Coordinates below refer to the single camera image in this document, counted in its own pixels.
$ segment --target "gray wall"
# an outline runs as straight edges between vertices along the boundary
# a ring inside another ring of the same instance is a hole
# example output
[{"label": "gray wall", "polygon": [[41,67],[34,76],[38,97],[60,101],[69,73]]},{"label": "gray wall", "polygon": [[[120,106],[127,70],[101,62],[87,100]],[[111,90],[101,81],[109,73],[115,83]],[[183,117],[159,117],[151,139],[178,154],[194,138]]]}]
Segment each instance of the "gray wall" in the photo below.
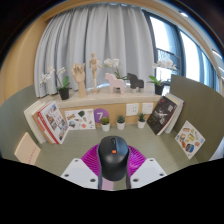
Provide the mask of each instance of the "gray wall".
[{"label": "gray wall", "polygon": [[178,133],[188,120],[205,138],[196,159],[209,161],[224,136],[224,97],[202,83],[177,75],[171,77],[170,93],[185,102],[174,130]]},{"label": "gray wall", "polygon": [[0,151],[5,159],[18,161],[14,152],[25,132],[34,137],[24,115],[24,110],[37,101],[34,86],[17,92],[0,107]]}]

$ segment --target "white orchid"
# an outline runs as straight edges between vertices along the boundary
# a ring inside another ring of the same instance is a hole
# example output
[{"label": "white orchid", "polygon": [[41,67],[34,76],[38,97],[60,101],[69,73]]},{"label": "white orchid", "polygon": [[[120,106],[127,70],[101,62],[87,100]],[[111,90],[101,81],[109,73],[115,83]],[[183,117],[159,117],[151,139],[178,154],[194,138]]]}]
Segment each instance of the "white orchid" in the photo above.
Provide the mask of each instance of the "white orchid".
[{"label": "white orchid", "polygon": [[112,60],[112,65],[113,65],[114,68],[117,68],[119,66],[119,59],[114,58]]},{"label": "white orchid", "polygon": [[47,80],[49,80],[51,78],[51,75],[50,74],[44,74],[42,73],[42,78],[40,80],[40,87],[42,87],[44,85],[44,83],[47,82]]},{"label": "white orchid", "polygon": [[61,81],[59,80],[58,75],[59,75],[60,72],[61,72],[62,74],[65,73],[65,71],[66,71],[65,67],[63,67],[63,68],[59,69],[59,71],[58,71],[58,73],[57,73],[56,70],[55,70],[55,68],[54,68],[53,66],[49,66],[49,67],[48,67],[48,73],[46,73],[46,74],[42,73],[42,78],[41,78],[41,80],[40,80],[40,87],[43,87],[44,83],[46,83],[47,80],[49,80],[49,79],[51,78],[51,74],[52,74],[53,72],[55,72],[55,74],[56,74],[56,78],[58,79],[58,82],[60,83],[61,88],[63,88],[63,85],[62,85]]},{"label": "white orchid", "polygon": [[114,59],[107,58],[106,60],[104,60],[104,64],[106,65],[106,67],[116,68],[117,72],[114,72],[114,73],[115,73],[117,79],[126,80],[127,76],[121,77],[120,74],[119,74],[119,71],[118,71],[118,67],[120,65],[120,60],[119,59],[117,59],[117,58],[114,58]]},{"label": "white orchid", "polygon": [[177,70],[176,65],[173,65],[173,61],[170,59],[157,61],[157,63],[153,63],[152,67],[155,69],[157,67],[168,68],[171,70]]},{"label": "white orchid", "polygon": [[104,64],[105,64],[107,67],[112,67],[112,65],[113,65],[113,60],[110,59],[110,58],[107,58],[106,60],[104,60]]}]

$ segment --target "book cover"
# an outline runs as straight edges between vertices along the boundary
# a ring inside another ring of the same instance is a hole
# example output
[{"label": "book cover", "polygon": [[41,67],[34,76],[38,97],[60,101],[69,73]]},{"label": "book cover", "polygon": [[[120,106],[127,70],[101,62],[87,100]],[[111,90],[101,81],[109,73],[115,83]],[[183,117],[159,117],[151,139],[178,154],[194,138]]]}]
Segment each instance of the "book cover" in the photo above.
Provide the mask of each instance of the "book cover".
[{"label": "book cover", "polygon": [[64,120],[55,101],[51,101],[38,112],[42,123],[57,144],[62,144],[67,133],[68,125]]},{"label": "book cover", "polygon": [[189,121],[184,123],[175,139],[188,159],[191,159],[205,142],[205,138]]},{"label": "book cover", "polygon": [[32,114],[33,120],[35,121],[36,125],[38,126],[40,132],[42,133],[42,135],[45,137],[45,139],[50,143],[50,144],[55,144],[55,141],[52,139],[52,137],[50,136],[50,134],[48,133],[48,131],[46,130],[45,126],[42,124],[40,118],[38,119],[38,111],[34,112]]},{"label": "book cover", "polygon": [[40,108],[42,108],[45,105],[45,103],[41,103],[40,101],[36,101],[34,104],[32,104],[30,107],[28,107],[24,111],[24,115],[26,117],[27,123],[30,126],[30,129],[32,130],[34,136],[36,137],[37,141],[42,144],[46,142],[46,139],[44,138],[42,132],[38,128],[36,122],[34,121],[32,115],[38,111]]},{"label": "book cover", "polygon": [[168,126],[177,105],[165,96],[162,96],[147,120],[156,135],[160,135]]},{"label": "book cover", "polygon": [[180,113],[183,109],[183,106],[184,106],[184,101],[180,98],[178,98],[177,96],[174,96],[173,94],[171,93],[167,93],[165,95],[168,99],[172,100],[174,103],[177,104],[177,108],[174,112],[174,115],[172,117],[172,120],[170,121],[169,125],[166,127],[166,129],[164,130],[165,133],[170,133],[174,127],[174,125],[176,124],[177,122],[177,119],[178,117],[180,116]]},{"label": "book cover", "polygon": [[96,129],[93,109],[65,111],[69,130]]},{"label": "book cover", "polygon": [[15,156],[21,163],[34,165],[40,153],[40,148],[35,144],[29,133],[26,132],[20,140]]}]

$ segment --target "wooden artist mannequin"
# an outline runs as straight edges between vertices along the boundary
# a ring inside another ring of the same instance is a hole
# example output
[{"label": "wooden artist mannequin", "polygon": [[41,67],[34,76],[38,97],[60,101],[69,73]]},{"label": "wooden artist mannequin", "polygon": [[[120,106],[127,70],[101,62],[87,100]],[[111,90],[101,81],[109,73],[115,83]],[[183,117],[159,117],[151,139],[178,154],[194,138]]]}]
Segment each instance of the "wooden artist mannequin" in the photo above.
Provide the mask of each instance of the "wooden artist mannequin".
[{"label": "wooden artist mannequin", "polygon": [[95,88],[92,89],[91,91],[94,93],[97,93],[99,92],[99,90],[97,89],[97,80],[96,80],[97,71],[96,70],[97,70],[97,66],[99,68],[103,68],[103,67],[99,65],[98,60],[95,58],[95,53],[92,53],[91,56],[92,56],[92,59],[89,61],[89,67],[91,68],[91,65],[92,65],[92,73],[93,73],[94,84],[95,84]]},{"label": "wooden artist mannequin", "polygon": [[86,87],[85,87],[85,63],[81,66],[78,63],[75,63],[72,68],[72,75],[75,81],[79,85],[79,97],[86,97]]}]

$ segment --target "black computer mouse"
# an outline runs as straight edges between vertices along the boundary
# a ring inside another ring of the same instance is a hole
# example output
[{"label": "black computer mouse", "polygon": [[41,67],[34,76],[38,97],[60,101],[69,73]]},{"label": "black computer mouse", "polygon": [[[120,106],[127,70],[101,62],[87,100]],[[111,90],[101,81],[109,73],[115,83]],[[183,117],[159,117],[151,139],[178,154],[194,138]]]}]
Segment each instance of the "black computer mouse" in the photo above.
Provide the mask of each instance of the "black computer mouse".
[{"label": "black computer mouse", "polygon": [[98,147],[102,176],[110,181],[121,180],[126,174],[129,148],[119,136],[103,138]]}]

